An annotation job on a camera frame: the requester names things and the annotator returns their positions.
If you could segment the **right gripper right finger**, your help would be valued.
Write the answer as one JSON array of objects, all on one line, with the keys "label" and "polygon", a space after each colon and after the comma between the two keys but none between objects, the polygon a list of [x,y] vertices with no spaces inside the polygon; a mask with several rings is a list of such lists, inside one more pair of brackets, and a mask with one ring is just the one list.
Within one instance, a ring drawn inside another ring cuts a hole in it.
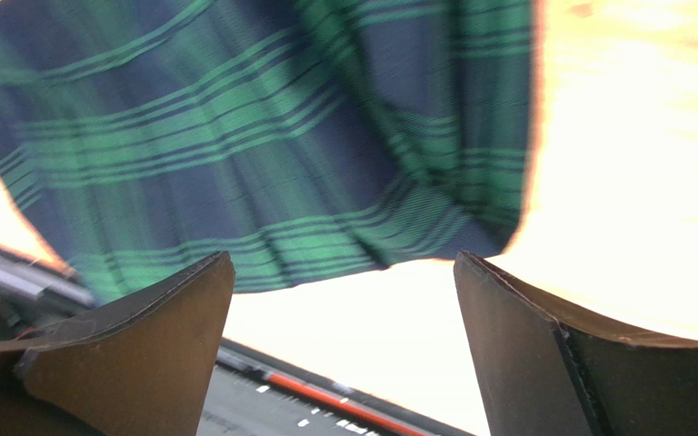
[{"label": "right gripper right finger", "polygon": [[468,252],[454,281],[493,435],[698,436],[698,341],[593,312]]}]

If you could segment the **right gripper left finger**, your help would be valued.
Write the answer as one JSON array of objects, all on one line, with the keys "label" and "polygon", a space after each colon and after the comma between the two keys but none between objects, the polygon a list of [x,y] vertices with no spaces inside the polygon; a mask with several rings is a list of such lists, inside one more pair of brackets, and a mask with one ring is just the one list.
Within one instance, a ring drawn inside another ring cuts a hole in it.
[{"label": "right gripper left finger", "polygon": [[234,289],[226,252],[16,333],[0,302],[0,435],[194,435]]}]

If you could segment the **green plaid skirt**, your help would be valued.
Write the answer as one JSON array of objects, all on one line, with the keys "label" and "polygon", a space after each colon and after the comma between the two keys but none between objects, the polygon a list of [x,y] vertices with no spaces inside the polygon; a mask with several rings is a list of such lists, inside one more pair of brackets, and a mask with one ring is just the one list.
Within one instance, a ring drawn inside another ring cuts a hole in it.
[{"label": "green plaid skirt", "polygon": [[227,251],[267,292],[519,222],[529,1],[0,1],[0,176],[110,302]]}]

